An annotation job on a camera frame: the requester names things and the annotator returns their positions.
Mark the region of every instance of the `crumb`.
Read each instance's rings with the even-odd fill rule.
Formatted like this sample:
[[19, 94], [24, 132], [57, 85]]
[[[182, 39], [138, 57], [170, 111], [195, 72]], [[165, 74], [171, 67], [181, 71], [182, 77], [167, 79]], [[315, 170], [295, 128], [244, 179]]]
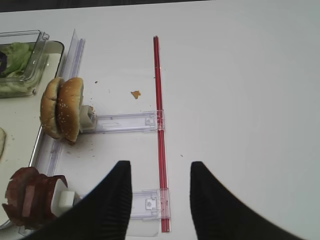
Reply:
[[139, 90], [132, 91], [131, 94], [134, 96], [135, 99], [138, 99], [138, 97], [141, 96], [141, 93]]

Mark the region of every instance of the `white surface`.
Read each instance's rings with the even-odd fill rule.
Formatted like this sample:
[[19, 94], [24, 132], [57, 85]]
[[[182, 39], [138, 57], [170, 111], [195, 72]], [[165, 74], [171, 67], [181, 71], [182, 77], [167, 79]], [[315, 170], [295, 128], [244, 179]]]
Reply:
[[[40, 127], [40, 100], [48, 82], [55, 76], [61, 54], [49, 54], [38, 94], [35, 96], [0, 99], [0, 126], [6, 132], [6, 141], [0, 159], [0, 204], [7, 203], [5, 193], [11, 176], [27, 167], [34, 149]], [[8, 220], [0, 207], [0, 225]]]
[[[216, 0], [0, 13], [0, 22], [10, 22], [2, 32], [41, 29], [64, 43], [76, 28], [87, 41], [84, 103], [105, 114], [155, 109], [143, 100], [154, 92], [137, 83], [153, 81], [160, 37], [172, 232], [154, 240], [196, 239], [192, 161], [268, 220], [317, 240], [319, 10], [317, 0]], [[133, 175], [149, 170], [145, 161], [156, 160], [141, 152]]]

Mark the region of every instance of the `transparent plastic bin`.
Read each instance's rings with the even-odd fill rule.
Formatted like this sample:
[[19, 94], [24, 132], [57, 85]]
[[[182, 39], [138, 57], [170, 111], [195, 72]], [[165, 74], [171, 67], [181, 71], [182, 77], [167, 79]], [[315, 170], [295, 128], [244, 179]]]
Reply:
[[48, 40], [39, 30], [0, 33], [0, 98], [36, 94]]

